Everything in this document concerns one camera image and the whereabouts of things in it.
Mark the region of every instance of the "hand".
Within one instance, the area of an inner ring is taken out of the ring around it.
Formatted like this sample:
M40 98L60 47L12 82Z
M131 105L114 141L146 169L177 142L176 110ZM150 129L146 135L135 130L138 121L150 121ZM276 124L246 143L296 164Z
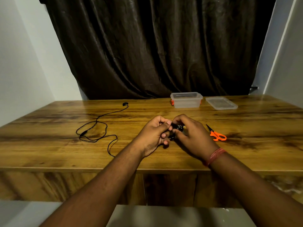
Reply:
M156 116L149 121L133 140L139 149L143 151L142 157L154 152L160 144L169 145L169 131L172 130L172 121L162 116Z
M185 136L177 129L173 129L173 132L176 134L176 138L198 158L207 161L211 154L219 148L202 123L195 121L184 114L178 115L172 122L186 126L188 136Z

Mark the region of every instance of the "scissors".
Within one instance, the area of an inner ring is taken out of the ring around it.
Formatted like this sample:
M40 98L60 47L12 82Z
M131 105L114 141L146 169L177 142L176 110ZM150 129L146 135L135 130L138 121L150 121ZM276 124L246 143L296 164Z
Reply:
M227 139L225 135L215 132L215 131L214 131L213 129L211 129L208 125L207 125L207 128L208 128L209 131L210 131L210 136L215 137L215 138L214 138L214 141L218 141L218 140L225 141L225 140Z

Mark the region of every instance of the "left hand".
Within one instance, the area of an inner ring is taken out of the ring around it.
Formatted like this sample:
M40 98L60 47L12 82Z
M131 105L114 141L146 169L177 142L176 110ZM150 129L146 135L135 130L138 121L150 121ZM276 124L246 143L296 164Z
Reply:
M133 140L142 151L142 157L154 152L160 144L169 145L169 131L172 130L172 121L162 116L150 120Z

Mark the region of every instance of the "dark brown curtain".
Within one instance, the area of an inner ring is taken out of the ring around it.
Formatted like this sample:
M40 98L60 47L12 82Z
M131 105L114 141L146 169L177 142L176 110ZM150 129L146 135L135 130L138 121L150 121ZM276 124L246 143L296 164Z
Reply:
M89 99L248 94L275 0L40 0Z

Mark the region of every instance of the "wooden tabletop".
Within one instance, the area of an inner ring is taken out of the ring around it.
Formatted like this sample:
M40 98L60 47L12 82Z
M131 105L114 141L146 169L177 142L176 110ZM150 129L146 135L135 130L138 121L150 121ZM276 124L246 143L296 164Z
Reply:
M219 145L260 174L303 175L303 109L270 96L227 96L236 110L215 110L205 99L199 108L176 109L169 99L56 101L0 128L0 170L98 172L112 157L112 137L97 143L80 141L75 131L98 115L129 108L100 119L107 134L119 141L116 155L154 116L173 119L179 114L207 123L227 140ZM88 135L104 134L98 124ZM175 142L145 158L139 172L172 173L208 170Z

